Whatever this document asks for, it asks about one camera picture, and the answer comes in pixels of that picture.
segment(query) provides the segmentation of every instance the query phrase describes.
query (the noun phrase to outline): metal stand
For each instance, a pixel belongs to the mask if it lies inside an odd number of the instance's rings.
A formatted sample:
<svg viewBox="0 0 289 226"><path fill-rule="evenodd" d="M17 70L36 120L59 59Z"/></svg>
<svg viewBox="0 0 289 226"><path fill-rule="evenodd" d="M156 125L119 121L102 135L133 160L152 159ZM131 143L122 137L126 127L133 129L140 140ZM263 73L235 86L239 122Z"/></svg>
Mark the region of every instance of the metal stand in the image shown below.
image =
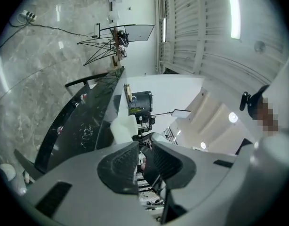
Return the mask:
<svg viewBox="0 0 289 226"><path fill-rule="evenodd" d="M95 54L93 56L91 56L90 59L83 66L86 66L86 65L88 65L88 64L90 64L96 60L99 60L99 59L102 59L102 58L105 58L105 57L108 57L111 55L116 55L116 53L117 53L116 43L115 43L114 34L113 34L112 30L110 28L101 29L101 24L97 24L97 25L99 26L98 37L96 37L94 39L90 39L90 40L85 40L85 41L78 43L78 44L90 45L90 46L99 48L99 50L97 52L95 52ZM103 37L101 37L101 31L107 30L107 29L110 30L111 35L105 34L105 35L103 35ZM99 40L99 39L107 39L107 41L96 42L96 40Z"/></svg>

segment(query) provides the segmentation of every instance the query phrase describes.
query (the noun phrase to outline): white ceiling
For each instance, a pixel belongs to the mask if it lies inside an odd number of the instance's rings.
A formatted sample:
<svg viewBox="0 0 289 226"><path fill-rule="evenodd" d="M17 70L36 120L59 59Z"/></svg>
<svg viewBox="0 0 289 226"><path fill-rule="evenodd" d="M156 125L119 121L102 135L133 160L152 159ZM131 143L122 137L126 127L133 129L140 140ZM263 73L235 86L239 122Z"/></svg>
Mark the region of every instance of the white ceiling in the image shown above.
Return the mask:
<svg viewBox="0 0 289 226"><path fill-rule="evenodd" d="M232 111L204 89L187 109L191 115L187 119L177 119L170 126L175 136L181 130L176 136L179 146L200 148L204 142L210 152L234 154L244 138L255 142L240 120L236 123L228 120Z"/></svg>
<svg viewBox="0 0 289 226"><path fill-rule="evenodd" d="M239 111L239 105L244 91L253 95L263 85L271 84L289 56L288 31L272 1L239 0L239 40L231 38L229 0L165 0L165 4L167 41L161 42L159 73L168 68L203 77L203 87L210 92L207 98L193 102L191 128L198 132L196 136L215 148L216 143L223 141L222 135L232 137L239 131L243 135L243 129L227 123L230 109L239 115L254 138L260 139L263 131L246 111ZM258 41L265 43L261 54L255 51ZM199 104L203 106L197 113Z"/></svg>
<svg viewBox="0 0 289 226"><path fill-rule="evenodd" d="M127 77L132 93L151 91L153 96L152 115L184 110L198 95L202 87L203 79L189 75L165 74L148 75L139 77ZM162 133L175 117L170 115L157 116L152 131Z"/></svg>

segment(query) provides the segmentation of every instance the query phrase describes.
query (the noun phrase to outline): marble wall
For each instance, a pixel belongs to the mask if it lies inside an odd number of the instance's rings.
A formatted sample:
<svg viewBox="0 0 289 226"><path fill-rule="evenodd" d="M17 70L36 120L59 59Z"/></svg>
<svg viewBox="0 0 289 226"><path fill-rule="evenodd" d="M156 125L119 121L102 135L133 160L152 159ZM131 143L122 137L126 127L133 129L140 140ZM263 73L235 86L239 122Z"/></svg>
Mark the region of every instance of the marble wall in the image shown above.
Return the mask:
<svg viewBox="0 0 289 226"><path fill-rule="evenodd" d="M88 36L94 35L96 23L108 26L108 0L25 0L10 18L12 24L20 25L17 15L23 9L38 16L36 24ZM17 29L7 25L0 44ZM34 161L37 146L51 123L82 87L75 85L68 91L64 85L110 69L109 58L83 67L95 51L93 47L77 45L86 39L89 38L29 25L0 48L0 163L15 167L17 189L23 186L23 168L14 157L14 149Z"/></svg>

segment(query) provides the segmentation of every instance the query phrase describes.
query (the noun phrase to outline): metal rod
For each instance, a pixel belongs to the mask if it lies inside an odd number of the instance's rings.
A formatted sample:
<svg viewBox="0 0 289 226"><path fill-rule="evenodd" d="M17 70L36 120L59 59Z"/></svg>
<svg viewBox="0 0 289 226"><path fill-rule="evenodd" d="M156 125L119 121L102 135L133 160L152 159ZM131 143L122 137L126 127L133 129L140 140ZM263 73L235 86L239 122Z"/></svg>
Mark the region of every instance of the metal rod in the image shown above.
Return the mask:
<svg viewBox="0 0 289 226"><path fill-rule="evenodd" d="M105 52L103 52L103 53L101 53L101 54L99 54L99 55L97 55L96 57L94 57L93 59L91 59L91 61L90 60L88 60L88 64L89 63L92 63L93 61L96 61L97 60L97 58L98 57L100 57L100 56L102 56L101 58L104 58L104 57L106 57L107 56L107 54L109 54L110 52L114 52L114 51L112 51L112 50L107 50L107 51L105 51Z"/></svg>
<svg viewBox="0 0 289 226"><path fill-rule="evenodd" d="M88 45L88 44L91 44L91 43L93 43L93 44L105 44L105 43L109 43L109 42L102 42L102 43L98 43L98 42L87 42L87 44L86 45Z"/></svg>
<svg viewBox="0 0 289 226"><path fill-rule="evenodd" d="M106 76L105 76L104 80L114 80L114 78L106 78Z"/></svg>
<svg viewBox="0 0 289 226"><path fill-rule="evenodd" d="M78 44L83 43L83 42L87 42L87 41L92 41L92 40L96 40L96 39L85 40L85 41L82 41L82 42L78 42Z"/></svg>
<svg viewBox="0 0 289 226"><path fill-rule="evenodd" d="M110 50L110 49L108 49L108 48L104 48L105 46L97 46L97 45L93 45L93 44L86 44L86 45L90 45L90 46L93 46L93 47L103 48L103 49L106 49L106 50Z"/></svg>
<svg viewBox="0 0 289 226"><path fill-rule="evenodd" d="M86 66L86 65L88 65L88 64L90 64L90 63L92 63L92 62L94 62L94 61L97 61L97 60L99 60L99 59L109 57L109 56L111 56L111 55L107 55L107 56L103 56L103 57L100 57L100 58L98 58L98 59L95 59L95 60L93 60L93 61L91 61L91 62L88 62L88 63L84 64L84 66Z"/></svg>
<svg viewBox="0 0 289 226"><path fill-rule="evenodd" d="M114 33L112 32L111 28L109 28L110 32L112 33L113 37L114 37Z"/></svg>
<svg viewBox="0 0 289 226"><path fill-rule="evenodd" d="M79 83L84 83L86 81L89 81L89 80L94 80L94 79L98 79L98 78L103 78L107 75L108 73L100 73L100 74L95 74L95 75L91 75L91 76L88 76L88 77L85 77L85 78L81 78L81 79L78 79L76 81L73 81L73 82L70 82L70 83L67 83L65 84L65 87L70 87L71 85L75 85L75 84L79 84Z"/></svg>
<svg viewBox="0 0 289 226"><path fill-rule="evenodd" d="M135 25L135 24L119 25L119 26L114 26L114 28L125 27L125 26L134 26L134 25Z"/></svg>
<svg viewBox="0 0 289 226"><path fill-rule="evenodd" d="M97 52L95 52L95 54L94 54L93 56L91 56L91 58L84 64L84 66L85 66L85 65L88 65L88 64L90 63L89 61L90 61L102 48L104 48L105 46L106 46L106 45L102 46Z"/></svg>

